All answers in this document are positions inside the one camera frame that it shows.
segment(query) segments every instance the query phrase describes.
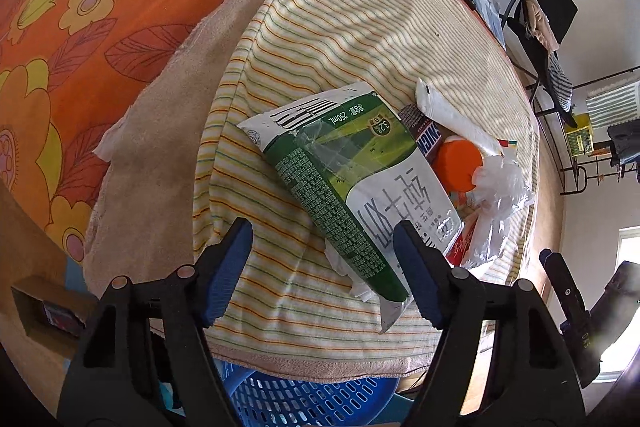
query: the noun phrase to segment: beige towel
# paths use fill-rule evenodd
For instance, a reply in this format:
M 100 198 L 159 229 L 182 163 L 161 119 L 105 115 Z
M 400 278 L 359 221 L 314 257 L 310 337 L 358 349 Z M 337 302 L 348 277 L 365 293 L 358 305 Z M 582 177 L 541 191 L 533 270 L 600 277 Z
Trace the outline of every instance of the beige towel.
M 531 35 L 533 35 L 549 53 L 558 51 L 560 44 L 556 41 L 556 36 L 549 25 L 549 19 L 542 11 L 538 0 L 524 1 L 527 6 L 527 18 Z

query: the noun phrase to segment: striped towel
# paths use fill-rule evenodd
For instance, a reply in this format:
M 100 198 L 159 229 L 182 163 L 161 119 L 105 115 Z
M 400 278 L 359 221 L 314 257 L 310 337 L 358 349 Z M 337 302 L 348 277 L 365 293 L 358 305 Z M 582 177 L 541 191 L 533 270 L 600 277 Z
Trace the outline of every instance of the striped towel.
M 640 80 L 590 94 L 587 97 L 587 111 L 594 129 L 639 118 Z
M 379 305 L 351 298 L 324 237 L 248 136 L 246 118 L 309 94 L 367 81 L 399 110 L 429 78 L 461 113 L 518 142 L 537 188 L 538 127 L 500 46 L 461 0 L 266 0 L 244 32 L 211 106 L 195 173 L 193 247 L 216 243 L 237 216 L 254 249 L 224 317 L 206 331 L 214 356 L 286 378 L 406 375 L 430 363 L 439 333 L 415 305 L 380 335 Z M 513 282 L 532 207 L 513 219 L 487 273 Z

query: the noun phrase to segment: blue plastic basket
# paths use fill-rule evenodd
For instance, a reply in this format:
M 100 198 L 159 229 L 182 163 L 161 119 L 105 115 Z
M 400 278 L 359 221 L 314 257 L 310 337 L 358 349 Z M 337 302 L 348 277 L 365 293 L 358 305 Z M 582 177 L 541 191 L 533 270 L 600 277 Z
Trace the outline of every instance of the blue plastic basket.
M 321 384 L 270 377 L 226 362 L 221 377 L 244 427 L 367 425 L 391 400 L 399 380 Z

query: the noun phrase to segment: gray cloth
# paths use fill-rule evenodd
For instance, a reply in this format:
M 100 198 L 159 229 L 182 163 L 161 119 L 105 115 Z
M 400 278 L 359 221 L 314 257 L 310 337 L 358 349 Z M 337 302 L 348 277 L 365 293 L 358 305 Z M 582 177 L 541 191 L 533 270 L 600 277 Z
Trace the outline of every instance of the gray cloth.
M 640 158 L 640 118 L 613 125 L 607 129 L 607 134 L 615 149 L 612 150 L 612 156 L 618 158 L 619 165 L 632 163 Z

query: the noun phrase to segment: yellow flower pattern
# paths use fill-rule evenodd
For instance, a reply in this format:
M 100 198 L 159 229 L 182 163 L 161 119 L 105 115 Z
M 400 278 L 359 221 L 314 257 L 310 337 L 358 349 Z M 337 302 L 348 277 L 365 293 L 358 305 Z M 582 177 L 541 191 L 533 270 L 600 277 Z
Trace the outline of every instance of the yellow flower pattern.
M 36 58 L 0 73 L 0 179 L 40 227 L 62 169 L 60 136 L 50 122 L 49 68 Z
M 7 38 L 17 44 L 24 30 L 56 5 L 56 0 L 26 0 L 16 12 L 9 26 Z
M 69 35 L 104 19 L 113 10 L 114 0 L 69 0 L 68 10 L 60 17 L 61 30 L 69 28 Z
M 80 263 L 84 259 L 84 234 L 89 225 L 91 207 L 78 201 L 73 207 L 62 196 L 51 201 L 51 222 L 44 231 L 62 250 Z

